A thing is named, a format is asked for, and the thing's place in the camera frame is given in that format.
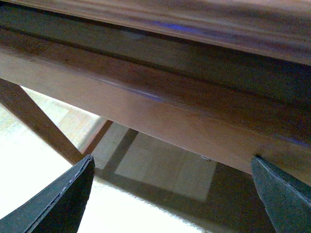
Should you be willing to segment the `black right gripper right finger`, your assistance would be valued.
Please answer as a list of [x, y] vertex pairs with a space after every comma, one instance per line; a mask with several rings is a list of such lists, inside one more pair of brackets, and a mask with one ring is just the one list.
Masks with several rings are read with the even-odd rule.
[[277, 233], [311, 231], [311, 187], [260, 156], [251, 161], [259, 198]]

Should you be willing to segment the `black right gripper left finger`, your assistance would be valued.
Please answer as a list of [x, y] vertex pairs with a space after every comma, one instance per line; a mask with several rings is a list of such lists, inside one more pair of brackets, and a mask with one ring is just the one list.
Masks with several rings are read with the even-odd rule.
[[86, 156], [46, 188], [0, 220], [2, 233], [76, 233], [94, 178]]

